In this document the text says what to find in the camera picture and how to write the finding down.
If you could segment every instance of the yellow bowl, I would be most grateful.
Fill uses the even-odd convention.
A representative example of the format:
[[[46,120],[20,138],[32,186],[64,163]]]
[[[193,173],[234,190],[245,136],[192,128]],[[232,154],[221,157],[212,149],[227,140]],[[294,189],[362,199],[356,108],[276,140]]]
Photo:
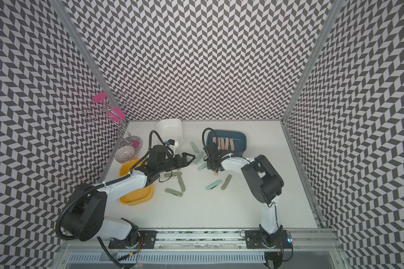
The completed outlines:
[[[127,163],[123,164],[123,166],[121,166],[120,168],[120,176],[124,176],[127,173],[129,173],[130,168],[137,162],[139,161],[139,159],[137,160],[133,160],[133,161],[128,161]],[[154,195],[154,191],[152,189],[152,184],[148,187],[142,188],[142,189],[138,189],[138,190],[134,190],[130,193],[127,193],[124,196],[120,197],[120,202],[122,204],[126,204],[126,205],[137,205],[143,202],[146,202],[148,200],[150,200]]]

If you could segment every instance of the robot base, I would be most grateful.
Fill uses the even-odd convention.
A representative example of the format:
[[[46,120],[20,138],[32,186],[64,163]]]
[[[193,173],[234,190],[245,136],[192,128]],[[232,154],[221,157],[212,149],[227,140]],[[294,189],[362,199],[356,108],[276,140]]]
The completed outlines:
[[[156,242],[157,231],[139,231],[141,237],[144,239],[141,249],[154,249],[154,244]],[[130,246],[127,240],[119,240],[111,238],[109,241],[109,249],[132,249],[134,246]]]
[[[283,243],[283,249],[292,248],[287,240],[287,232],[283,229],[278,229],[273,234],[266,234],[264,229],[260,227],[260,231],[245,231],[245,235],[248,249],[281,249],[280,241]]]

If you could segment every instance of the black and white zigzag pattern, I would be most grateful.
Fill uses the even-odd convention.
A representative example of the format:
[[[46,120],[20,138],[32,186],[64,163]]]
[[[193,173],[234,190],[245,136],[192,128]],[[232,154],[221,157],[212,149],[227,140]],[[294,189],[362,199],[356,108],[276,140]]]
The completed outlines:
[[[281,118],[330,0],[65,5],[132,119]]]
[[[60,208],[101,174],[116,134],[81,122],[98,91],[45,0],[0,1],[0,268],[48,266]]]
[[[351,265],[404,268],[404,1],[347,1],[287,124]]]

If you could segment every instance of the blue tray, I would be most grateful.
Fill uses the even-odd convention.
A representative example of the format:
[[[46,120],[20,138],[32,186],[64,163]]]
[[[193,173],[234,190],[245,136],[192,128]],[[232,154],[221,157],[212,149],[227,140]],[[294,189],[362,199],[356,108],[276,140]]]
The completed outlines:
[[[225,150],[225,152],[231,152],[234,154],[242,155],[247,149],[247,137],[242,132],[237,131],[226,131],[226,130],[215,130],[217,137],[223,138],[232,138],[233,145],[235,147],[235,151],[230,151],[231,147],[229,146],[229,150]],[[212,144],[212,138],[214,137],[214,132],[210,131],[208,133],[207,145]]]

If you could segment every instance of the pink disc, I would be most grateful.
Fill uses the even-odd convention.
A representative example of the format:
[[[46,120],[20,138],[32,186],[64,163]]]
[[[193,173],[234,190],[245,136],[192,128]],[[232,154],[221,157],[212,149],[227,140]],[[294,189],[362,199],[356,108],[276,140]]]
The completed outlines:
[[[93,103],[102,102],[106,99],[106,93],[98,93],[93,97]]]
[[[112,121],[114,122],[120,122],[122,119],[125,118],[124,112],[120,109],[120,108],[113,108],[112,111],[108,112],[108,117],[110,117],[112,119]]]
[[[132,140],[132,146],[138,148],[141,143],[138,140]]]

